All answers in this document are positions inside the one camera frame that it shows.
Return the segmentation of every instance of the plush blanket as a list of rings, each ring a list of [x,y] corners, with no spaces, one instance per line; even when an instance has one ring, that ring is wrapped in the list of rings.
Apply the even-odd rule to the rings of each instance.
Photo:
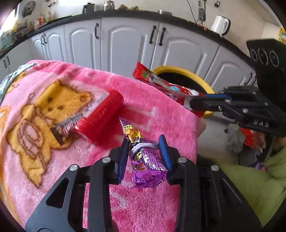
[[[157,89],[112,73],[58,61],[31,61],[10,86],[0,107],[1,198],[24,227],[55,181],[71,165],[92,165],[121,145],[118,115],[89,144],[75,135],[60,146],[50,128],[88,104],[100,89],[115,89],[124,97],[119,115],[148,139],[164,134],[181,156],[196,162],[199,118]],[[124,180],[110,186],[113,220],[120,231],[174,231],[179,186],[167,182],[155,188],[131,188],[131,163]],[[83,226],[87,227],[87,194]]]

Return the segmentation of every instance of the red cylinder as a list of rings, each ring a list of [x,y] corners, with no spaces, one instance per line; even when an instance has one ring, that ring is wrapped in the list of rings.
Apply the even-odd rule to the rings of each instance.
[[[77,122],[74,131],[89,143],[94,143],[122,104],[122,95],[110,90],[109,96],[88,117]]]

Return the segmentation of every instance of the kitchen counter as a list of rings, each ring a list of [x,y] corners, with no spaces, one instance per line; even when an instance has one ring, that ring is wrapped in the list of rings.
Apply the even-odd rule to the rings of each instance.
[[[0,59],[2,59],[2,57],[4,57],[10,50],[12,50],[14,47],[19,45],[21,42],[33,37],[34,35],[44,32],[48,29],[51,29],[53,27],[60,26],[63,24],[84,21],[84,20],[91,20],[91,19],[100,19],[103,17],[130,17],[130,18],[148,19],[148,20],[159,21],[162,23],[168,23],[174,26],[182,27],[187,30],[194,31],[198,34],[201,34],[217,42],[218,44],[224,46],[225,48],[230,50],[232,53],[237,55],[239,58],[245,61],[249,66],[254,67],[251,59],[246,54],[244,54],[237,46],[235,46],[230,41],[220,37],[219,34],[213,31],[204,30],[204,28],[197,26],[195,23],[192,23],[188,20],[181,19],[178,17],[174,17],[170,15],[161,15],[159,13],[152,12],[152,11],[129,11],[129,10],[95,11],[94,13],[80,14],[80,15],[75,15],[75,16],[70,16],[70,17],[64,17],[62,19],[57,19],[55,22],[44,25],[40,29],[34,31],[33,33],[29,35],[25,35],[20,40],[17,40],[5,52],[3,52],[0,55]]]

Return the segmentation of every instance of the white cabinet door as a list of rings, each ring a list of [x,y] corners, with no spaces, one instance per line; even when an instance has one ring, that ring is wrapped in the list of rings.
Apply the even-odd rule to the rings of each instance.
[[[100,30],[101,19],[65,25],[65,43],[69,63],[101,70]]]
[[[7,55],[8,67],[10,72],[16,71],[19,66],[33,60],[30,50],[29,40],[25,40],[17,47],[13,48]]]
[[[150,68],[158,27],[158,22],[145,19],[103,18],[102,70],[132,77],[137,61]]]
[[[48,60],[67,62],[64,25],[43,32]]]
[[[48,60],[43,33],[37,34],[30,38],[29,43],[34,60]]]
[[[223,46],[214,58],[205,81],[217,93],[226,86],[244,85],[255,74],[247,63]]]
[[[10,74],[10,71],[8,69],[8,63],[7,60],[5,60],[5,57],[3,57],[0,60],[0,83],[4,80],[6,76]]]
[[[177,66],[204,78],[218,48],[219,44],[196,32],[161,23],[151,70]]]

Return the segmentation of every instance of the purple foil wrapper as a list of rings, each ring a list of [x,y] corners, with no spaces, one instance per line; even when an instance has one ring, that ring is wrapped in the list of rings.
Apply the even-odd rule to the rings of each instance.
[[[120,118],[120,123],[130,142],[130,150],[139,143],[153,143],[158,146],[158,143],[143,138],[128,120]],[[167,169],[154,149],[141,148],[130,158],[133,165],[132,181],[135,183],[133,188],[153,188],[166,179]]]

